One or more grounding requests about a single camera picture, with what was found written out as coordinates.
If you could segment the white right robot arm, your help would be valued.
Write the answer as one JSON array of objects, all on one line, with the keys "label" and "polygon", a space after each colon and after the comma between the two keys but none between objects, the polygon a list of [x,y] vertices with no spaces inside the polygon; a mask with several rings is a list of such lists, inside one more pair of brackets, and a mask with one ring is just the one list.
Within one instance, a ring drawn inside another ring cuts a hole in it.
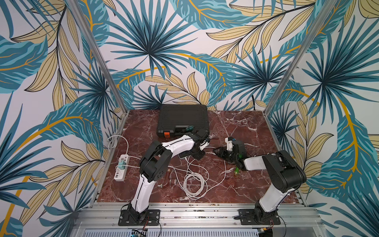
[{"label": "white right robot arm", "polygon": [[236,165],[238,170],[266,170],[271,185],[254,209],[240,209],[236,220],[242,225],[278,225],[277,209],[284,199],[307,180],[305,172],[290,154],[281,150],[276,153],[249,157],[243,142],[226,138],[226,146],[213,149],[217,157]]}]

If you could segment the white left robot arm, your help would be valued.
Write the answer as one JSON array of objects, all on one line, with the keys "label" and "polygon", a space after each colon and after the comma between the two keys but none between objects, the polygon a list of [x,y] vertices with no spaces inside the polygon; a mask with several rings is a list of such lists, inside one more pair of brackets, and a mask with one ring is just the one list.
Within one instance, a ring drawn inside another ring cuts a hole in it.
[{"label": "white left robot arm", "polygon": [[204,149],[209,145],[209,132],[201,129],[196,133],[188,132],[180,138],[169,142],[154,141],[147,149],[139,163],[139,183],[132,201],[128,204],[123,219],[141,224],[147,218],[149,200],[153,188],[167,172],[173,157],[193,156],[201,160]]}]

